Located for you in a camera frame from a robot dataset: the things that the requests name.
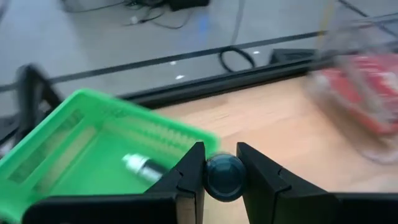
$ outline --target wooden table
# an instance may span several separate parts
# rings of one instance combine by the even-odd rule
[[[235,153],[246,142],[285,168],[329,191],[398,192],[398,166],[376,164],[353,149],[313,104],[296,78],[158,110],[221,137]],[[205,224],[248,223],[243,200],[208,195]]]

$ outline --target basket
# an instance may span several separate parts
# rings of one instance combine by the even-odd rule
[[[91,90],[79,90],[0,161],[0,218],[19,222],[51,195],[141,194],[153,183],[129,172],[123,156],[139,153],[171,169],[207,132]]]

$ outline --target black cable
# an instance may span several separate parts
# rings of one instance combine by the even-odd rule
[[[103,6],[103,7],[98,7],[98,8],[95,8],[95,9],[88,9],[88,10],[82,10],[82,11],[71,11],[71,10],[68,10],[67,7],[65,7],[65,10],[67,12],[71,12],[71,13],[92,12],[92,11],[97,11],[97,10],[100,10],[100,9],[105,9],[105,8],[108,8],[108,7],[118,6],[120,4],[125,4],[125,3],[126,2],[123,1],[123,2],[119,2],[119,3],[116,3],[116,4],[109,5],[109,6]]]
[[[0,1],[0,22],[2,21],[4,15],[6,14],[9,2],[10,0]]]
[[[124,6],[130,10],[135,10],[135,11],[138,11],[144,7],[142,4],[138,4],[136,1],[130,1]]]
[[[240,56],[245,58],[251,64],[252,68],[256,67],[256,62],[254,61],[254,59],[251,55],[249,55],[248,53],[244,52],[243,50],[233,46],[236,43],[236,39],[238,38],[238,33],[239,33],[239,30],[241,27],[242,18],[243,18],[243,9],[244,9],[244,0],[239,0],[238,13],[236,14],[235,28],[234,28],[234,32],[232,34],[231,44],[228,47],[222,48],[218,54],[218,60],[220,61],[221,66],[229,72],[236,72],[236,71],[229,68],[227,66],[227,64],[225,63],[225,60],[223,57],[225,52],[236,52],[237,54],[239,54]]]
[[[157,8],[158,8],[158,7],[150,7],[150,8],[148,8],[147,13],[146,13],[146,14],[144,15],[144,17],[139,21],[139,23],[145,23],[145,22],[148,22],[148,21],[153,21],[154,19],[157,19],[157,18],[159,18],[160,16],[163,16],[164,13],[165,13],[165,8],[164,8],[164,7],[162,7],[162,11],[160,12],[159,15],[148,18],[148,17],[150,16],[150,13],[152,12],[152,10],[157,9]]]
[[[148,7],[160,7],[167,3],[166,0],[135,0],[135,4]]]
[[[236,47],[233,47],[233,46],[228,46],[228,47],[224,47],[223,49],[221,49],[221,51],[218,54],[218,60],[220,61],[221,66],[225,70],[227,70],[229,72],[236,72],[236,71],[234,71],[231,68],[229,68],[227,66],[227,64],[225,63],[225,60],[224,60],[224,57],[223,57],[225,52],[236,52],[240,56],[242,56],[244,59],[246,59],[251,64],[252,68],[256,67],[256,63],[255,63],[255,61],[254,61],[254,59],[253,59],[253,57],[251,55],[249,55],[247,52],[244,52],[243,50],[241,50],[239,48],[236,48]]]
[[[151,23],[153,25],[156,25],[156,26],[159,26],[159,27],[163,27],[163,28],[167,28],[167,29],[179,29],[179,28],[183,28],[185,25],[188,24],[189,20],[192,17],[192,14],[193,14],[193,9],[191,9],[191,11],[188,12],[187,18],[183,21],[183,23],[181,25],[175,26],[175,27],[167,25],[167,24],[160,24],[160,23],[158,23],[156,21],[151,21]]]

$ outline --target dark blue round object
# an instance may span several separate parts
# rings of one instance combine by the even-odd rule
[[[222,202],[232,202],[242,196],[246,185],[246,168],[230,154],[218,154],[208,159],[203,185],[206,191]]]

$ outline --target gray floor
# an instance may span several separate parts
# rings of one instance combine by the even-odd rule
[[[38,63],[51,77],[59,77],[229,45],[238,1],[213,0],[208,7],[195,8],[184,28],[168,30],[150,23],[123,26],[129,17],[143,13],[123,6],[70,14],[63,12],[54,0],[12,0],[0,23],[0,85],[13,83],[16,69],[25,63]],[[244,1],[236,44],[317,31],[328,4],[319,0]],[[387,0],[350,2],[375,16],[394,12],[392,5],[398,11],[398,4]],[[167,13],[159,22],[178,25],[189,10]],[[258,65],[265,65],[274,48],[314,48],[316,42],[317,38],[310,38],[245,50]],[[235,69],[249,67],[235,55],[226,58]],[[217,56],[206,55],[72,80],[56,87],[64,96],[79,88],[120,95],[222,73]],[[15,113],[13,94],[0,93],[0,115]]]

